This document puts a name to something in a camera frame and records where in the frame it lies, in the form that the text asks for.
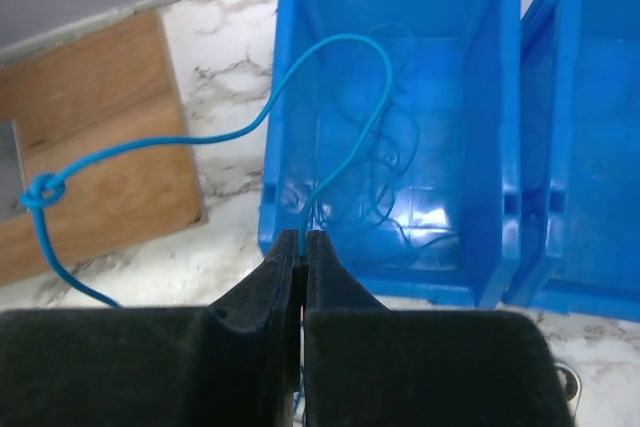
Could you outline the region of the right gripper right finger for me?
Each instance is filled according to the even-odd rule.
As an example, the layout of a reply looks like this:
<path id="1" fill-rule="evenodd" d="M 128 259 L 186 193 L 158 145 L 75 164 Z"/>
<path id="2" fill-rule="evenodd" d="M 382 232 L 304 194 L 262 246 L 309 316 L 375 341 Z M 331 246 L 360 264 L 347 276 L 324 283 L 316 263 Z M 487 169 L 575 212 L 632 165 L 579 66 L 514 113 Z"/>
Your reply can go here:
<path id="1" fill-rule="evenodd" d="M 392 310 L 306 239 L 310 426 L 569 426 L 548 345 L 509 311 Z"/>

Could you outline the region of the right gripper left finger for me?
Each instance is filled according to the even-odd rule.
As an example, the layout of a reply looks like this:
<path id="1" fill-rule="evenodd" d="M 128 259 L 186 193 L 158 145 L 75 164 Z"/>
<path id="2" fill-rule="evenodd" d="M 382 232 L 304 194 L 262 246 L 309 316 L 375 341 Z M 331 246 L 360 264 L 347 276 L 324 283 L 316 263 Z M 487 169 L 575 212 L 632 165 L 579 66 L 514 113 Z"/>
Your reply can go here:
<path id="1" fill-rule="evenodd" d="M 5 426 L 288 426 L 298 235 L 209 305 L 8 310 Z"/>

